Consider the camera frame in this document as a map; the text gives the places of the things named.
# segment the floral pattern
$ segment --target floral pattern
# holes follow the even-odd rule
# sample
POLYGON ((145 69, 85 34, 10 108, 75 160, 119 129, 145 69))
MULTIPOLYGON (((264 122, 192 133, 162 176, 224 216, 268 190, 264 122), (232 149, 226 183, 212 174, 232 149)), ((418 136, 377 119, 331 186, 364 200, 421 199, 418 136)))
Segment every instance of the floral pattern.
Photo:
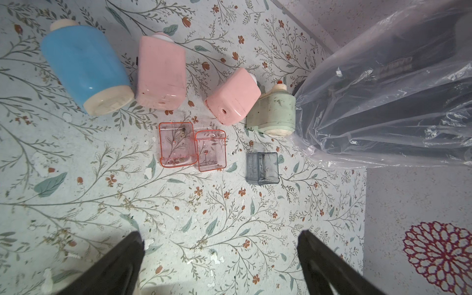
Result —
POLYGON ((0 293, 63 285, 134 230, 145 295, 306 294, 303 229, 362 272, 365 170, 320 168, 285 139, 221 126, 203 104, 239 67, 261 88, 293 89, 327 57, 270 1, 12 0, 0 13, 0 293), (103 32, 133 87, 140 37, 166 33, 186 50, 187 102, 84 114, 40 51, 57 19, 103 32), (162 168, 156 129, 172 121, 224 130, 228 165, 162 168), (245 154, 275 150, 280 182, 246 183, 245 154))
POLYGON ((465 228, 422 222, 405 232, 404 251, 416 272, 445 292, 472 294, 472 234, 465 228))

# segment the printed leaf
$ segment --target printed leaf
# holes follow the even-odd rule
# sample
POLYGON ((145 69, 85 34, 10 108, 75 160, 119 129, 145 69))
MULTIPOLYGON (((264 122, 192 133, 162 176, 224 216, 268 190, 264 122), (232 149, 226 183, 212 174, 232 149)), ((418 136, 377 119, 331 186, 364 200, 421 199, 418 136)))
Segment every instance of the printed leaf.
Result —
POLYGON ((114 11, 112 8, 110 8, 110 7, 108 7, 108 6, 105 7, 105 9, 108 10, 108 12, 111 13, 111 15, 113 15, 113 17, 115 18, 115 20, 116 20, 120 25, 122 25, 122 26, 128 31, 128 33, 131 34, 131 32, 129 31, 128 27, 126 26, 124 20, 121 18, 121 16, 119 16, 119 14, 118 14, 116 11, 114 11))
POLYGON ((136 222, 136 220, 132 219, 131 217, 129 217, 129 215, 125 215, 125 214, 120 214, 119 215, 121 218, 123 218, 124 220, 128 221, 129 224, 131 224, 132 227, 136 228, 137 230, 139 230, 139 226, 138 226, 138 223, 136 222))
POLYGON ((34 186, 34 191, 38 193, 40 198, 49 197, 57 190, 59 185, 66 178, 67 172, 64 172, 55 177, 48 178, 34 186))
POLYGON ((195 45, 195 51, 209 51, 209 50, 203 46, 195 45))
POLYGON ((244 236, 245 234, 247 234, 249 232, 249 230, 251 230, 251 228, 246 228, 245 230, 242 231, 242 233, 240 233, 238 236, 244 236))
POLYGON ((182 180, 178 180, 178 179, 174 179, 174 178, 169 178, 167 180, 167 182, 171 182, 171 183, 185 183, 183 182, 182 180))
POLYGON ((192 225, 192 217, 190 217, 187 224, 185 224, 185 226, 182 228, 182 231, 186 233, 190 229, 191 225, 192 225))
POLYGON ((77 273, 82 273, 80 270, 65 270, 63 271, 62 273, 58 274, 58 275, 55 275, 52 277, 52 282, 54 284, 56 283, 59 283, 60 281, 62 281, 63 279, 67 278, 67 277, 70 277, 72 275, 75 275, 77 273))
POLYGON ((236 169, 237 169, 237 164, 236 162, 234 162, 233 164, 231 164, 231 166, 228 169, 226 169, 226 172, 230 172, 230 173, 235 172, 236 169))
POLYGON ((170 25, 164 28, 164 33, 169 36, 173 36, 174 33, 177 31, 177 29, 178 29, 178 25, 170 25))
POLYGON ((251 201, 251 215, 254 215, 254 212, 256 212, 256 207, 254 206, 254 200, 251 201))
POLYGON ((159 246, 150 247, 149 249, 146 250, 144 255, 150 255, 150 254, 156 252, 159 248, 162 247, 162 245, 164 245, 164 244, 160 244, 159 246))
POLYGON ((215 230, 215 227, 216 227, 216 223, 218 222, 218 217, 215 218, 215 220, 210 223, 210 225, 208 225, 207 229, 206 229, 206 234, 211 236, 211 234, 213 233, 213 231, 215 230))
POLYGON ((146 166, 146 168, 151 168, 152 170, 151 178, 154 178, 154 174, 156 173, 156 158, 154 158, 154 155, 152 155, 152 161, 149 163, 149 165, 146 166))
POLYGON ((280 165, 280 164, 282 164, 284 161, 285 161, 285 160, 284 160, 284 156, 283 156, 283 155, 279 155, 279 156, 278 156, 278 159, 277 159, 277 164, 280 165))

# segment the white speckled surface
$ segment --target white speckled surface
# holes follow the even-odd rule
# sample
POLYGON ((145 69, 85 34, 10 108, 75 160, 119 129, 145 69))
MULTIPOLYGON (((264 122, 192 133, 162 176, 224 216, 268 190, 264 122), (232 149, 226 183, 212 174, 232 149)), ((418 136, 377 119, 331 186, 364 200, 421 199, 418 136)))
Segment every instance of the white speckled surface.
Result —
POLYGON ((387 294, 451 294, 417 273, 403 239, 421 222, 472 231, 471 191, 467 167, 367 169, 364 276, 387 294))

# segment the white cap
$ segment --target white cap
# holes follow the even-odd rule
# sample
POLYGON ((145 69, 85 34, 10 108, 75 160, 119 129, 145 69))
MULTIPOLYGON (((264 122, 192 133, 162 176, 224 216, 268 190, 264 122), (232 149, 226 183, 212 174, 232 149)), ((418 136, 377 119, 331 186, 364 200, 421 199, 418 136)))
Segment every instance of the white cap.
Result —
POLYGON ((254 82, 257 84, 257 79, 256 79, 256 76, 254 76, 253 74, 249 73, 251 75, 251 77, 253 78, 254 82))
POLYGON ((60 19, 60 20, 57 20, 55 22, 53 22, 51 24, 51 26, 49 27, 50 31, 55 31, 57 29, 60 29, 60 28, 63 28, 63 27, 66 27, 66 26, 73 26, 73 25, 79 25, 78 22, 76 22, 75 20, 72 20, 72 19, 60 19))
POLYGON ((174 40, 172 40, 169 36, 167 36, 166 34, 163 34, 163 33, 157 33, 157 34, 152 35, 151 37, 161 39, 161 40, 164 40, 164 41, 167 41, 167 42, 175 43, 174 40))

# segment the printed flower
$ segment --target printed flower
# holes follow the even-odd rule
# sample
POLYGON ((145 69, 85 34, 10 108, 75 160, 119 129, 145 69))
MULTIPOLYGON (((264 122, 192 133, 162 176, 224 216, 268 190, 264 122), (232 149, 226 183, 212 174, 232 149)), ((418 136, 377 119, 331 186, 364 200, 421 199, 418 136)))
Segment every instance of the printed flower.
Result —
POLYGON ((202 63, 202 68, 206 71, 210 69, 210 64, 208 62, 202 63))
POLYGON ((115 175, 110 174, 110 177, 105 177, 105 180, 108 181, 108 186, 113 187, 113 183, 115 183, 117 180, 114 179, 115 175))
POLYGON ((261 280, 261 279, 259 278, 259 275, 258 275, 258 274, 255 275, 255 276, 253 276, 253 283, 254 283, 255 285, 257 285, 257 282, 259 282, 260 280, 261 280))
POLYGON ((200 197, 203 194, 203 189, 197 186, 196 191, 194 191, 194 194, 200 197))
POLYGON ((19 35, 23 35, 23 28, 20 25, 14 25, 15 27, 15 32, 17 32, 19 35))
POLYGON ((190 25, 192 24, 190 20, 188 19, 188 17, 182 18, 182 23, 184 24, 186 28, 190 28, 190 25))
POLYGON ((472 291, 472 234, 467 229, 422 222, 405 232, 403 243, 408 261, 430 284, 455 294, 472 291))

